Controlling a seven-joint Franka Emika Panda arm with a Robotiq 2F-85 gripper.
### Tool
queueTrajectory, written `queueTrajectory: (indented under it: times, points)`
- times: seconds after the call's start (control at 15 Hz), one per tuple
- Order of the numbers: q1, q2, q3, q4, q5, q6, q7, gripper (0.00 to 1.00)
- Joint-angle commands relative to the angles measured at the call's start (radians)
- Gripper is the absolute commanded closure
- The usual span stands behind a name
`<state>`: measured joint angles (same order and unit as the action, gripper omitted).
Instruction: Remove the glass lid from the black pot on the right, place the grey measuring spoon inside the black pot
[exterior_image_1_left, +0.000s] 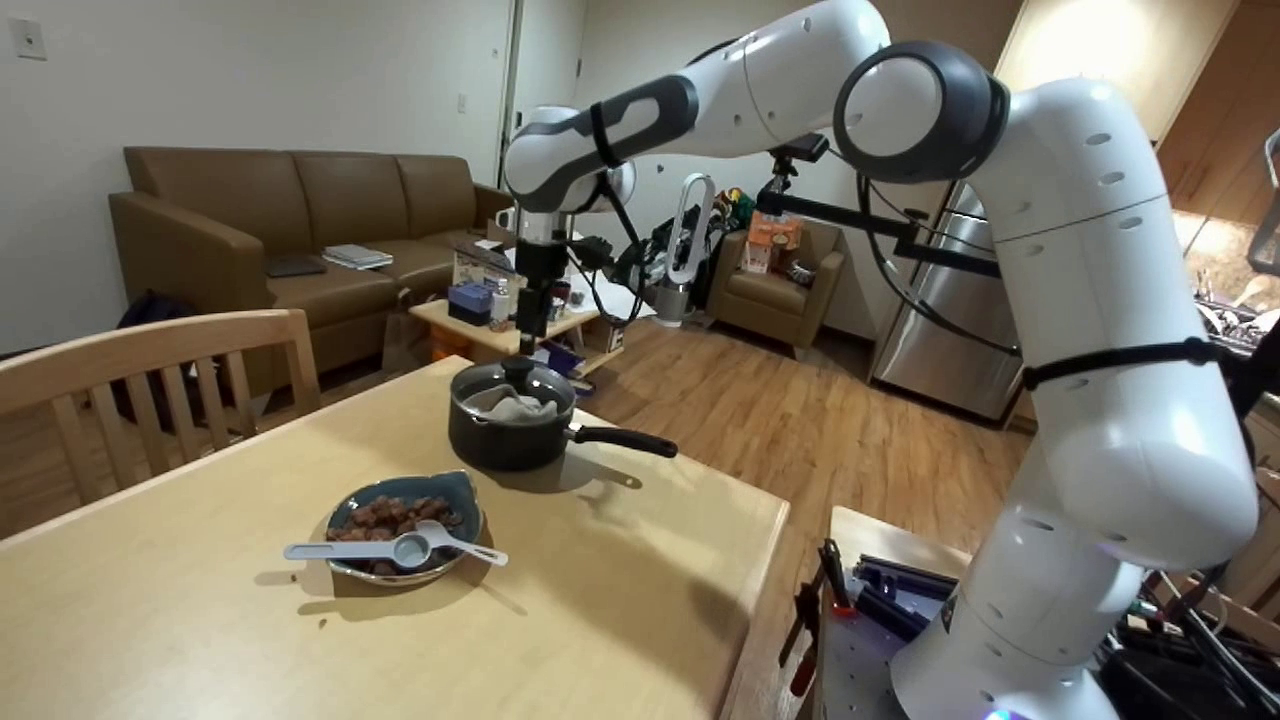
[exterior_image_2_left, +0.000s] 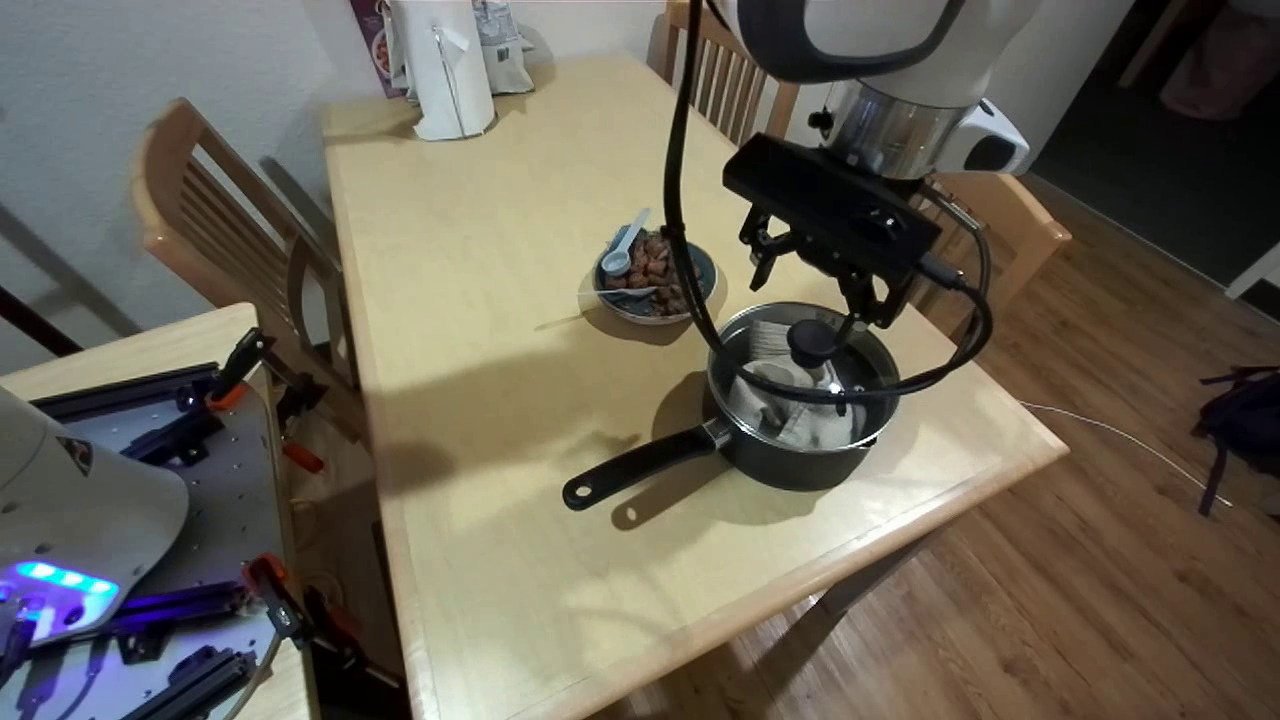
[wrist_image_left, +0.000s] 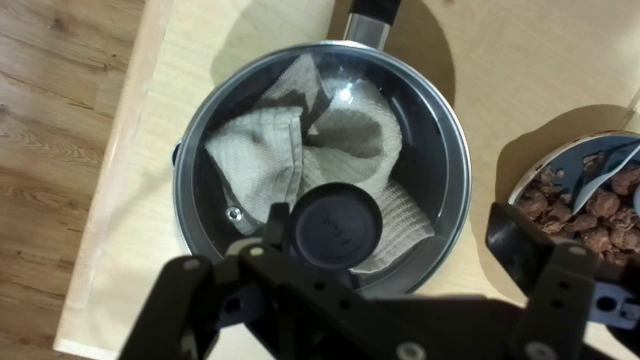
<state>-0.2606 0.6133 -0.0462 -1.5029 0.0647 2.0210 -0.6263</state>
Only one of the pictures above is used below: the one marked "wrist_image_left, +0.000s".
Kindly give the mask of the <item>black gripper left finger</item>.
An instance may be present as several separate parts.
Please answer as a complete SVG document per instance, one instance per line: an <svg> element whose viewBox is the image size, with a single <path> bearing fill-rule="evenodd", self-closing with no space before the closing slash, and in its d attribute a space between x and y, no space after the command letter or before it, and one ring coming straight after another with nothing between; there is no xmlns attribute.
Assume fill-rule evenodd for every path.
<svg viewBox="0 0 640 360"><path fill-rule="evenodd" d="M158 274L118 360L206 360L219 339L206 291L212 263L170 259Z"/></svg>

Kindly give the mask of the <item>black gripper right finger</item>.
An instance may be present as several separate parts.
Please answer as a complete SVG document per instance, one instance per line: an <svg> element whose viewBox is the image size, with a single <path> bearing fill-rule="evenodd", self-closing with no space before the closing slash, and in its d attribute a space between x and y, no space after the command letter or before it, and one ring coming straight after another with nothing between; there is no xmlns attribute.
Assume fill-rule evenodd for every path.
<svg viewBox="0 0 640 360"><path fill-rule="evenodd" d="M526 296L511 350L519 360L594 360L585 341L594 298L597 256L552 242L519 207L490 206L487 246Z"/></svg>

